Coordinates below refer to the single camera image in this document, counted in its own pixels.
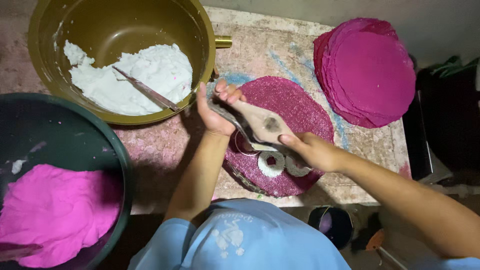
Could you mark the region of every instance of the person's left hand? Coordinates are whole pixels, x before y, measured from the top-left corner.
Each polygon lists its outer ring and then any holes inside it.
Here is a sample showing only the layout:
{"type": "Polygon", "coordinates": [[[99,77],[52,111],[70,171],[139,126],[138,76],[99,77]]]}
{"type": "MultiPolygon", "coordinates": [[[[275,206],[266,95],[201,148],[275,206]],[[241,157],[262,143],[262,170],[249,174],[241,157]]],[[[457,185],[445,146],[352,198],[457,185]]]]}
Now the person's left hand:
{"type": "MultiPolygon", "coordinates": [[[[232,135],[235,131],[235,126],[208,107],[206,93],[207,87],[202,82],[197,92],[198,114],[200,114],[200,117],[205,123],[207,131],[218,135],[232,135]]],[[[236,85],[227,85],[227,82],[223,79],[218,81],[214,94],[228,104],[233,104],[239,99],[247,101],[247,98],[242,95],[241,90],[237,89],[236,85]]]]}

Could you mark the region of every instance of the person's right hand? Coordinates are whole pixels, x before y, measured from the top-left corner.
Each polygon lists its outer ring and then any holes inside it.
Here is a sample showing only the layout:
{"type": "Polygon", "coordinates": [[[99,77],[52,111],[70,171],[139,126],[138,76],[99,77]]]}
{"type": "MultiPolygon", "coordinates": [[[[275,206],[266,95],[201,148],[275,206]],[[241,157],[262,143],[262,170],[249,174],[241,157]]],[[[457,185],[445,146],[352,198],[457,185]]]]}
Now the person's right hand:
{"type": "Polygon", "coordinates": [[[310,132],[280,135],[279,141],[295,150],[315,169],[323,172],[338,172],[342,168],[344,157],[349,153],[326,142],[310,132]]]}

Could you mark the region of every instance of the pink glitter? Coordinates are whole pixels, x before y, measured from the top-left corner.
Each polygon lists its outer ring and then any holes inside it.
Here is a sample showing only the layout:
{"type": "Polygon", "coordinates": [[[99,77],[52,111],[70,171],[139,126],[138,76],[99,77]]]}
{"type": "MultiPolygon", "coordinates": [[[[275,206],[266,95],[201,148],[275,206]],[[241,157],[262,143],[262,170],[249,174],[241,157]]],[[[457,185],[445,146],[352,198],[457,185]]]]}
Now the pink glitter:
{"type": "MultiPolygon", "coordinates": [[[[298,84],[267,76],[245,83],[241,89],[250,104],[278,113],[293,132],[312,132],[333,143],[334,131],[328,114],[298,84]]],[[[277,177],[265,176],[258,168],[258,156],[238,152],[233,137],[225,159],[252,183],[275,197],[302,194],[324,174],[313,170],[303,177],[294,177],[284,170],[277,177]]]]}

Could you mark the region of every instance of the white dough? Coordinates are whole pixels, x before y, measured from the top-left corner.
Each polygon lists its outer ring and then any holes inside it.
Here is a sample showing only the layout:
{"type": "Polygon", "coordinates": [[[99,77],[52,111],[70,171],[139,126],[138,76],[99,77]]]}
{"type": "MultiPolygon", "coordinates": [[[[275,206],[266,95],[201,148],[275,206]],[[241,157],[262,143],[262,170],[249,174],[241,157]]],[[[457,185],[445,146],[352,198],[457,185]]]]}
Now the white dough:
{"type": "Polygon", "coordinates": [[[22,165],[27,162],[26,160],[17,160],[12,163],[12,173],[17,174],[22,170],[22,165]]]}
{"type": "Polygon", "coordinates": [[[68,39],[65,40],[63,52],[67,56],[68,61],[70,61],[70,65],[91,65],[95,62],[95,59],[89,58],[79,46],[68,42],[68,39]]]}
{"type": "Polygon", "coordinates": [[[311,169],[308,167],[303,167],[303,168],[297,167],[293,159],[289,156],[285,158],[285,167],[287,168],[287,172],[290,175],[293,175],[296,177],[305,176],[311,171],[311,169]]]}
{"type": "Polygon", "coordinates": [[[162,108],[135,89],[113,65],[174,103],[191,91],[192,66],[176,44],[155,45],[136,54],[122,53],[118,62],[103,68],[92,67],[95,59],[68,40],[63,50],[71,65],[78,64],[70,70],[73,84],[85,97],[119,114],[146,115],[162,108]]]}
{"type": "Polygon", "coordinates": [[[258,156],[258,168],[265,176],[279,176],[285,168],[285,158],[280,152],[264,151],[258,156]],[[269,157],[273,157],[275,159],[275,165],[268,165],[267,159],[269,157]]]}

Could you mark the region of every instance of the white print on shirt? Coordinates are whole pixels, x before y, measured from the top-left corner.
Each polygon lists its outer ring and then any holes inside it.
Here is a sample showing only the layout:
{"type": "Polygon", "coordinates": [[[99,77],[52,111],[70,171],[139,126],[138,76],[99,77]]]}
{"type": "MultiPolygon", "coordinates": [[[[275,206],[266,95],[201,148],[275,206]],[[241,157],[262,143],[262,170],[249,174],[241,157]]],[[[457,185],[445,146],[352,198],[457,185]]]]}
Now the white print on shirt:
{"type": "Polygon", "coordinates": [[[227,218],[233,218],[233,219],[243,219],[246,222],[252,222],[253,217],[251,215],[247,214],[242,214],[238,212],[226,212],[226,213],[221,213],[218,215],[215,215],[212,220],[218,220],[218,219],[227,219],[227,218]]]}
{"type": "Polygon", "coordinates": [[[216,245],[222,250],[220,256],[226,258],[228,252],[226,251],[229,244],[237,247],[235,253],[238,256],[242,256],[245,252],[245,249],[241,248],[240,245],[243,242],[243,231],[239,229],[237,222],[240,219],[232,221],[232,224],[228,223],[226,220],[223,220],[224,224],[228,227],[227,229],[219,232],[217,229],[212,230],[212,235],[215,236],[216,245]]]}

